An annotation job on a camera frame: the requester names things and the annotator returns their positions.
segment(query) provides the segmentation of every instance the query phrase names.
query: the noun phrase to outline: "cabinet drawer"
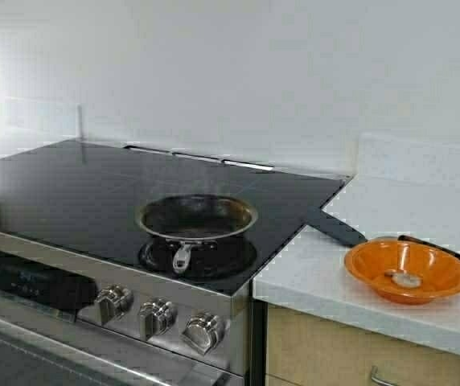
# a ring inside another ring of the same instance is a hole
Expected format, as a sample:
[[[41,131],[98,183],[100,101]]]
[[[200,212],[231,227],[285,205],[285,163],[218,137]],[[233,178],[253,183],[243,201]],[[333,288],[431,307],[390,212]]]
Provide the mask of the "cabinet drawer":
[[[270,306],[267,373],[301,386],[460,386],[460,356]]]

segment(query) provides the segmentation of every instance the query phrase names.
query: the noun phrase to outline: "black frying pan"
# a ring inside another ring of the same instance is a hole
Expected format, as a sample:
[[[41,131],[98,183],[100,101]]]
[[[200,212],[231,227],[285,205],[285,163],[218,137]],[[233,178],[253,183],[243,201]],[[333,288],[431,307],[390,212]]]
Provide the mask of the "black frying pan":
[[[306,223],[312,228],[318,229],[320,232],[332,237],[345,247],[353,248],[356,245],[367,243],[368,239],[362,233],[345,224],[343,221],[336,219],[334,216],[325,213],[323,210],[310,211],[306,217]],[[419,240],[411,236],[398,236],[398,240],[412,241],[413,243],[424,244],[429,247],[437,248],[443,252],[449,253],[460,260],[460,253],[456,253],[449,249],[440,247],[439,245],[431,244],[427,241]]]
[[[189,266],[193,245],[240,235],[257,218],[254,207],[233,197],[178,195],[143,207],[137,223],[151,235],[181,244],[173,258],[173,270],[181,274]]]

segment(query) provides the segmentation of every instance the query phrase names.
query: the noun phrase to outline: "digital display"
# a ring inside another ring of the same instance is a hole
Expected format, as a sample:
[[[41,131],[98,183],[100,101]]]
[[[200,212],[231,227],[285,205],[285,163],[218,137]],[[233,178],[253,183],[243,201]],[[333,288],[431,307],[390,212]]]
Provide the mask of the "digital display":
[[[5,253],[0,253],[0,290],[73,314],[97,294],[88,277]]]

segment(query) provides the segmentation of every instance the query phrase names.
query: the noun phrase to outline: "control knob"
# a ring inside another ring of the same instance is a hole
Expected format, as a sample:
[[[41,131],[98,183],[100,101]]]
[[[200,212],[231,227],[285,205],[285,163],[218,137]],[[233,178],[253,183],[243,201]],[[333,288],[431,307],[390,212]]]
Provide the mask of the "control knob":
[[[224,337],[224,322],[217,315],[200,312],[193,316],[182,338],[201,355],[216,347]]]
[[[100,291],[94,305],[97,321],[104,326],[112,319],[119,319],[132,305],[132,291],[120,285],[110,285]]]
[[[176,307],[172,302],[155,298],[144,303],[138,313],[141,339],[164,334],[175,324]]]

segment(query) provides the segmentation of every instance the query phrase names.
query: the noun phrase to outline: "glass cooktop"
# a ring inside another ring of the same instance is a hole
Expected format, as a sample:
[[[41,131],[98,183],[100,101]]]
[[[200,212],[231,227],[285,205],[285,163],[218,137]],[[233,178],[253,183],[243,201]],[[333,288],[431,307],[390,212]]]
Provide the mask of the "glass cooktop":
[[[307,211],[341,186],[337,180],[71,140],[0,160],[0,231],[150,270],[139,258],[151,239],[137,225],[139,208],[169,195],[230,195],[258,210],[245,233],[253,259],[207,280],[159,274],[232,295],[296,233]]]

